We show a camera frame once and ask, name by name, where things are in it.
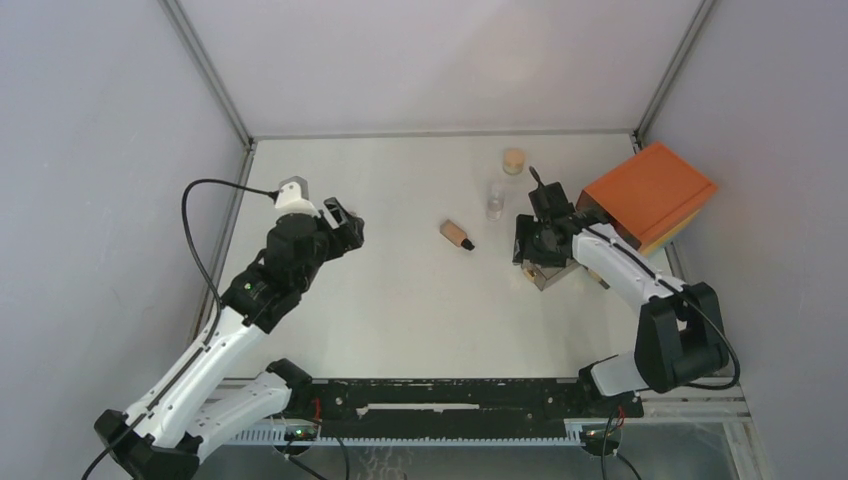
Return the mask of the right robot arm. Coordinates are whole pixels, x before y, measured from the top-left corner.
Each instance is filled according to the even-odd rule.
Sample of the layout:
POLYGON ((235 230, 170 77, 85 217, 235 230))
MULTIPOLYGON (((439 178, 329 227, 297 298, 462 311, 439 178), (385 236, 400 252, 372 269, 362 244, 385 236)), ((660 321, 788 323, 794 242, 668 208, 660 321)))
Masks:
POLYGON ((711 286, 661 272, 609 224, 583 228, 572 237, 571 249, 574 260, 599 274, 638 316, 633 349, 587 367, 590 381, 577 391, 584 412, 605 415, 623 393, 735 385, 737 379, 722 386, 700 381, 728 365, 739 372, 711 286))

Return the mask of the orange clear drawer organizer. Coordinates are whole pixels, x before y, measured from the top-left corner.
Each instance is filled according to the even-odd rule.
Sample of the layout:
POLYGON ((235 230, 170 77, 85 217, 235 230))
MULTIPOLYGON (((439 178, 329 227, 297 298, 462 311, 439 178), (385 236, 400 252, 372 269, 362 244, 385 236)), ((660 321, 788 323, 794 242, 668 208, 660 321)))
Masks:
MULTIPOLYGON (((554 183, 544 183, 535 169, 530 172, 536 188, 554 183)), ((654 142, 590 183, 572 203, 582 229, 608 224, 626 244, 641 254, 651 254, 691 223, 717 191, 718 186, 705 174, 665 144, 654 142)), ((519 266, 543 289, 548 282, 538 279, 540 271, 559 274, 575 265, 573 259, 565 268, 519 266)))

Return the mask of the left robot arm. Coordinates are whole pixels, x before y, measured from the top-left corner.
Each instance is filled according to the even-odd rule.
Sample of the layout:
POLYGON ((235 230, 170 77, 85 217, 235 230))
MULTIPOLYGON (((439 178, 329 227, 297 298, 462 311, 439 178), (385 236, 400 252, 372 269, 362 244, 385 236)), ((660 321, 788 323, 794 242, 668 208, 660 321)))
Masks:
POLYGON ((335 198, 310 202, 290 179, 270 193, 280 217, 265 246, 224 292, 215 313, 171 369, 138 401, 107 410, 94 428, 134 479, 190 479, 220 446, 263 420, 282 441, 376 443, 576 440, 585 411, 570 381, 540 379, 317 380, 280 359, 216 402, 227 370, 302 300, 318 270, 360 248, 363 220, 335 198))

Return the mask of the round beige powder jar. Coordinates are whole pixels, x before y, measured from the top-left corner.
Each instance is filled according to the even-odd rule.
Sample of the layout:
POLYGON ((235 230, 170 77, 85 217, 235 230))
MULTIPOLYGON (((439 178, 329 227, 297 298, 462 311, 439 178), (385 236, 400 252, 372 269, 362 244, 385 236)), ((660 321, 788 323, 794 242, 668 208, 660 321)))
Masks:
POLYGON ((526 153, 520 148, 508 148, 503 152, 502 169, 510 176, 519 175, 525 167, 526 153))

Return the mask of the clear small bottle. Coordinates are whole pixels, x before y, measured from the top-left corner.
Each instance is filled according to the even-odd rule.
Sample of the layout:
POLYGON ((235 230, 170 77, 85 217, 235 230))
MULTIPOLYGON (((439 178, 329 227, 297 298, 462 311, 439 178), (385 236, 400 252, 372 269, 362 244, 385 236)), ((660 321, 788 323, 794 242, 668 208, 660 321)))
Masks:
POLYGON ((504 204, 504 187, 499 183, 491 184, 486 198, 486 218, 489 221, 498 221, 502 216, 504 204))

